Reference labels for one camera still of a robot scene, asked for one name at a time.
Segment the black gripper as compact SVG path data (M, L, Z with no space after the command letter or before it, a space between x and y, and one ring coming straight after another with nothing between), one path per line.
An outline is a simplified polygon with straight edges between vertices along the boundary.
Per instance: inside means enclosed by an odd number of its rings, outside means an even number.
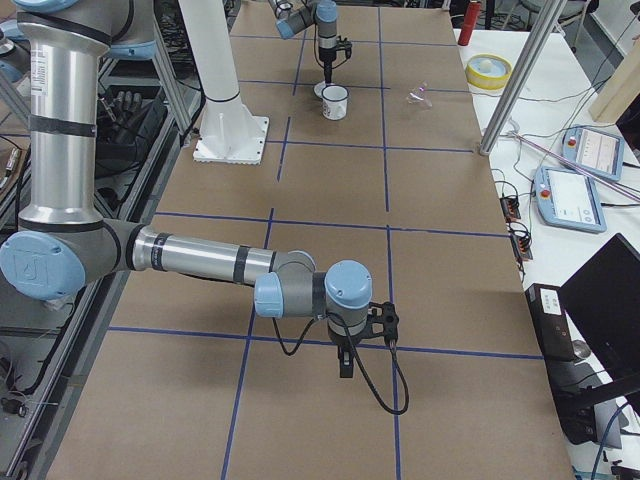
M324 83L326 85L331 85L333 62L336 60L336 49L319 47L318 56L323 67Z
M338 319L329 319L328 333L332 342L339 348L339 376L341 378L353 377L353 358L356 346L362 340L373 337L371 322L366 320L359 325L344 326Z

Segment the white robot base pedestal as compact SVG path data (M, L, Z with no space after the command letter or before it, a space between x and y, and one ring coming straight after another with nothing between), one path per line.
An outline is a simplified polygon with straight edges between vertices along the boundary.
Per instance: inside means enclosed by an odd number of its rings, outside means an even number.
M223 3L186 0L179 6L205 98L194 159L257 165L269 119L252 115L242 101Z

